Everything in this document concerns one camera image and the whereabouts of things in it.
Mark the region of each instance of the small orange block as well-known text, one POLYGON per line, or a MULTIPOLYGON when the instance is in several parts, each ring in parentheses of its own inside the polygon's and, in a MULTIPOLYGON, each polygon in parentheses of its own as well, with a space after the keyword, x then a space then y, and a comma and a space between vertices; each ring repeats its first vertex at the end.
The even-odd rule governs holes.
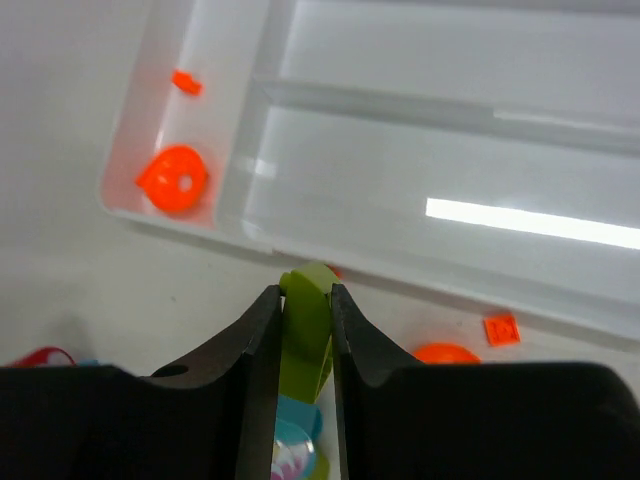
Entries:
POLYGON ((200 82, 196 82, 188 72, 175 70, 171 80, 176 87, 189 95, 198 96, 200 95, 200 92, 202 92, 202 84, 200 82))
POLYGON ((487 332, 489 345, 492 347, 520 343, 518 324, 516 318, 510 313, 485 318, 484 328, 487 332))

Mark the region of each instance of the orange disc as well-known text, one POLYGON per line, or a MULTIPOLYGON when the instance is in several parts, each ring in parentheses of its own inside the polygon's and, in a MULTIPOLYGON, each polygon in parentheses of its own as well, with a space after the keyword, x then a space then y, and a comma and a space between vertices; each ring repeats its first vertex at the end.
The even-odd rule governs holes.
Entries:
POLYGON ((480 363, 469 350, 453 343, 431 343, 413 352, 413 356, 431 364, 480 363))
POLYGON ((178 213, 198 202, 208 177, 198 152, 186 145, 175 145, 153 159, 136 179, 136 185, 160 210, 178 213))

